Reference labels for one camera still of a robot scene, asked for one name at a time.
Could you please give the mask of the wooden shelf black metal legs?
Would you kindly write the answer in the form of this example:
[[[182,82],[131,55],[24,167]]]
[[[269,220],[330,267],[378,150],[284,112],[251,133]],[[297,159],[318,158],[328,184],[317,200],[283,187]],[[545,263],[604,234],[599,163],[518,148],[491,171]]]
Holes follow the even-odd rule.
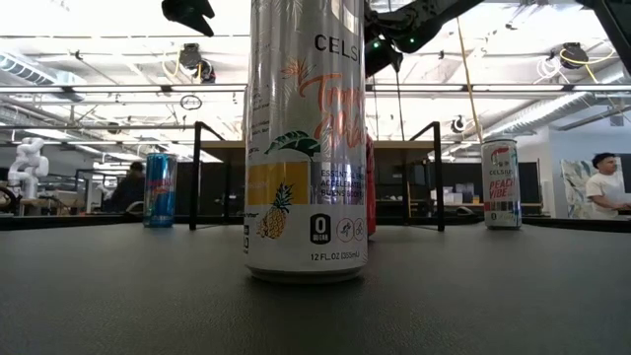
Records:
[[[231,168],[234,165],[243,165],[246,158],[246,148],[244,141],[206,141],[201,140],[201,132],[210,130],[211,127],[203,122],[197,122],[193,125],[195,139],[193,141],[194,158],[193,163],[200,162],[199,155],[208,153],[211,156],[220,159],[226,165],[226,178],[231,177]],[[420,133],[431,130],[433,139],[430,141],[421,141]],[[434,176],[427,178],[426,183],[429,187],[436,187],[441,190],[444,187],[443,159],[441,157],[442,145],[444,143],[441,137],[441,124],[434,121],[420,130],[409,140],[403,141],[380,141],[377,140],[372,146],[372,156],[377,163],[387,162],[393,166],[401,167],[402,178],[400,187],[402,189],[403,201],[400,203],[400,215],[398,217],[390,214],[387,215],[383,209],[387,202],[382,199],[376,200],[376,218],[378,225],[393,226],[435,226],[438,231],[443,232],[447,226],[447,218],[445,215],[445,201],[442,195],[438,195],[434,200],[426,197],[424,201],[427,204],[426,217],[414,217],[411,215],[412,200],[409,194],[407,171],[411,165],[429,163],[429,155],[434,155]]]

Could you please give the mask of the black table mat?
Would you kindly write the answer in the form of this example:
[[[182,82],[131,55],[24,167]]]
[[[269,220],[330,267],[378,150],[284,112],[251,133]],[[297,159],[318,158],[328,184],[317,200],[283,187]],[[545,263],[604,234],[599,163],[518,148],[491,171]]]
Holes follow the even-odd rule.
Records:
[[[631,355],[631,234],[381,227],[360,278],[253,279],[236,226],[0,232],[0,354]]]

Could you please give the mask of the Celsius Peach Vibe can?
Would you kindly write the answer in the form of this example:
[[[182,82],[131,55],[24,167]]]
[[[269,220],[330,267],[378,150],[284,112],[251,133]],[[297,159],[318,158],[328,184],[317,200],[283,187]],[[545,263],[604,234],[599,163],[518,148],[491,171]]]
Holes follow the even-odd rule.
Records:
[[[517,142],[485,139],[481,145],[484,222],[488,229],[517,230],[522,206]]]

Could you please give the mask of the leaf pattern painted panel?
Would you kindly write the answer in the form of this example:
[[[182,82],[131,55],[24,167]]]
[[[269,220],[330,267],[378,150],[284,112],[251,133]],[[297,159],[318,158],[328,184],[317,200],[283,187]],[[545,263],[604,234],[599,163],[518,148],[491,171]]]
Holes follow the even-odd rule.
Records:
[[[586,198],[586,183],[595,173],[596,169],[592,161],[561,161],[561,175],[565,183],[568,216],[570,218],[592,219],[590,216],[592,208]],[[623,174],[618,166],[617,175],[624,183]],[[625,193],[631,197],[631,193],[626,191]]]

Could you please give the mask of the black table edge rail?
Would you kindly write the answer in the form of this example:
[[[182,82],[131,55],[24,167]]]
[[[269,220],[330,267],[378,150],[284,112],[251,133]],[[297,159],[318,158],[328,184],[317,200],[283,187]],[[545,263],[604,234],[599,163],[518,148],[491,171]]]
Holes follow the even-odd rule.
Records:
[[[88,216],[0,216],[0,231],[35,230],[50,228],[89,227],[141,223],[142,218],[133,215],[101,214]],[[196,225],[240,225],[243,217],[197,216]],[[445,226],[473,225],[483,222],[483,217],[445,217]],[[624,220],[587,220],[587,219],[552,219],[544,217],[523,217],[523,226],[583,230],[631,234],[631,221]],[[175,224],[189,224],[189,216],[175,216]],[[403,220],[400,217],[378,217],[377,226],[438,226],[438,219],[432,217],[413,217]]]

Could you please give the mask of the Celsius can pineapple print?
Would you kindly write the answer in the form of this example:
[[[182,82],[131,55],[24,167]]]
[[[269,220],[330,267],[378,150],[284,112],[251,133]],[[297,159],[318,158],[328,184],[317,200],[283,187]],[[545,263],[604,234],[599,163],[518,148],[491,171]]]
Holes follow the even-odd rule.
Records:
[[[252,0],[245,264],[332,283],[368,261],[365,0]]]

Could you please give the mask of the blue Red Bull can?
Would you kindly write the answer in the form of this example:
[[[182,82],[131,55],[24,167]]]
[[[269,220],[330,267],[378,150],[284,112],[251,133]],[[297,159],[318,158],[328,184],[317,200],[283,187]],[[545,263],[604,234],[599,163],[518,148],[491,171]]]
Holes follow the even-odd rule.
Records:
[[[143,225],[170,228],[175,219],[177,160],[175,155],[151,153],[146,160]]]

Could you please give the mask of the red Coca-Cola can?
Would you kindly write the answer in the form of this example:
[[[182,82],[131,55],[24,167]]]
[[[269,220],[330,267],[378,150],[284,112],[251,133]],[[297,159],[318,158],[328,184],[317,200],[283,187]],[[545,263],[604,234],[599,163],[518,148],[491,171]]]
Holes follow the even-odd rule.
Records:
[[[375,186],[375,157],[374,141],[369,134],[366,135],[366,206],[367,206],[367,228],[370,237],[376,231],[377,207],[376,207],[376,186]]]

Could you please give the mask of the black room divider panel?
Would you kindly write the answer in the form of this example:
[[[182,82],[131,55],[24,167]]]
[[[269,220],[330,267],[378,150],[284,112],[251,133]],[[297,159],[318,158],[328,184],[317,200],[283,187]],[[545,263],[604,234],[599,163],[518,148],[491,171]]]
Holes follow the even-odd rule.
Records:
[[[443,164],[444,186],[457,183],[473,182],[475,196],[472,203],[460,204],[474,213],[482,211],[483,182],[479,164],[445,163]],[[535,163],[520,163],[520,191],[524,215],[539,215],[542,211],[538,167]],[[435,187],[429,187],[427,178],[434,176],[434,165],[411,165],[407,171],[409,194],[412,200],[411,215],[428,215],[424,201],[426,197],[434,200]],[[400,187],[401,167],[387,162],[375,167],[376,200],[387,202],[383,207],[387,215],[400,215],[400,203],[403,201]],[[242,216],[245,205],[245,168],[232,166],[231,177],[226,178],[226,165],[223,163],[204,163],[201,165],[199,213],[203,216]],[[460,205],[445,204],[448,212],[455,212]]]

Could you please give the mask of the person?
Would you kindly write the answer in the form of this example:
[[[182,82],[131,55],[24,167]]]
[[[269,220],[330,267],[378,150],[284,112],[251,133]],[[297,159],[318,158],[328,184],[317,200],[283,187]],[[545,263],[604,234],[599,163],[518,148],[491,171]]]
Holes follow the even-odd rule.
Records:
[[[599,153],[592,159],[596,173],[586,183],[586,198],[595,220],[615,220],[623,210],[631,210],[631,197],[624,191],[624,183],[617,175],[616,156]]]
[[[125,211],[132,203],[144,199],[145,176],[140,162],[130,165],[127,175],[121,180],[109,200],[110,212]]]

